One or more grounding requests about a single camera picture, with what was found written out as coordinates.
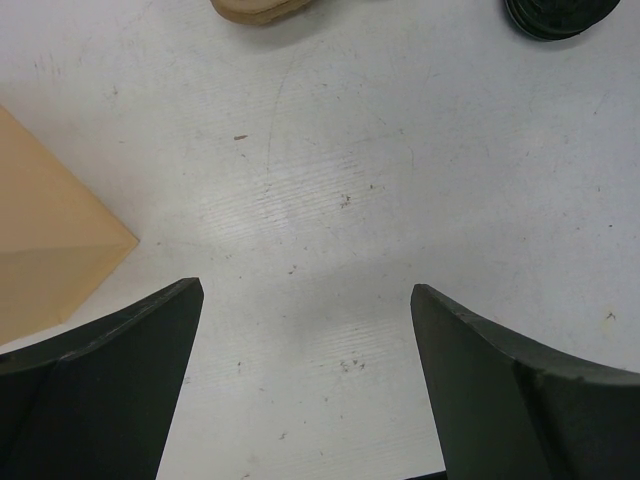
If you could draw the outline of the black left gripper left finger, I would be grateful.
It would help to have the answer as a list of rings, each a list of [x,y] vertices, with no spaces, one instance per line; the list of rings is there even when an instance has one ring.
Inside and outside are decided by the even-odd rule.
[[[181,279],[1,357],[4,479],[153,479],[204,300]]]

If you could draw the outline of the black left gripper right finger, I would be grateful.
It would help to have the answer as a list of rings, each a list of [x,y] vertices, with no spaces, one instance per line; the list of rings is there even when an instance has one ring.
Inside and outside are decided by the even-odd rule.
[[[429,285],[411,316],[439,479],[636,479],[639,376],[548,347]]]

